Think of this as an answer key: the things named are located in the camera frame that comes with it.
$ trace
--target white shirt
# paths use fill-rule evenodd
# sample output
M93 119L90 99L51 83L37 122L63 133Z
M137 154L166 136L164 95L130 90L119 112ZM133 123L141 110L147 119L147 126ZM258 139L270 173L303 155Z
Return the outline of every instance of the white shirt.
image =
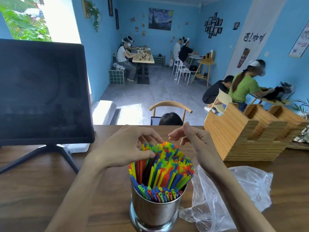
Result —
M117 61L118 62L124 62L127 60L125 55L123 54L124 52L126 52L126 49L124 48L124 46L120 46L117 51Z
M179 51L180 51L180 44L178 42L175 43L174 45L174 58L179 56Z

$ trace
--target monitor stand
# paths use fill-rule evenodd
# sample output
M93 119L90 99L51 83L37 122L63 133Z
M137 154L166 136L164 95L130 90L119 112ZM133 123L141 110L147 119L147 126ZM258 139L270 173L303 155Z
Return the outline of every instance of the monitor stand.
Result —
M18 165L31 160L34 157L37 157L38 155L41 154L46 154L46 153L51 153L51 152L58 152L59 154L61 154L65 160L69 163L69 165L73 168L73 170L78 173L79 169L76 166L76 163L72 157L71 152L68 150L68 148L64 145L61 144L57 144L57 145L44 145L41 146L39 148L37 148L36 150L26 154L25 156L19 158L18 160L15 160L11 163L9 163L8 165L4 166L3 168L0 169L0 174L17 167Z

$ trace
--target starry night painting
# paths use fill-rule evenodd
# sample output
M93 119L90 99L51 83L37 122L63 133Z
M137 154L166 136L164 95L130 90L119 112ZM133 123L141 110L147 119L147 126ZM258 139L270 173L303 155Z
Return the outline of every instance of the starry night painting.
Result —
M148 28L170 31L172 27L172 10L149 8Z

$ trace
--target ceiling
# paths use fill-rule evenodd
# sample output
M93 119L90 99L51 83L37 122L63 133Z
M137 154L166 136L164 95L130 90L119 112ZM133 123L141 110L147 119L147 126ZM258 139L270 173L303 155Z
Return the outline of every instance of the ceiling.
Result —
M139 0L139 1L151 1L159 3L186 5L186 6L198 6L199 3L202 3L202 5L208 5L212 2L220 0Z

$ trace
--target green shirt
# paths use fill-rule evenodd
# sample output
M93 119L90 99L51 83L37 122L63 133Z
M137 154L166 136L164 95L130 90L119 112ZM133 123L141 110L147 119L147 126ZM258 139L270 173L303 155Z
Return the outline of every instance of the green shirt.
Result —
M232 86L229 91L229 95L232 97L233 102L245 102L247 94L261 91L261 88L257 84L257 81L246 74L243 80L239 83L236 91L233 93L233 83L239 75L240 73L234 77Z

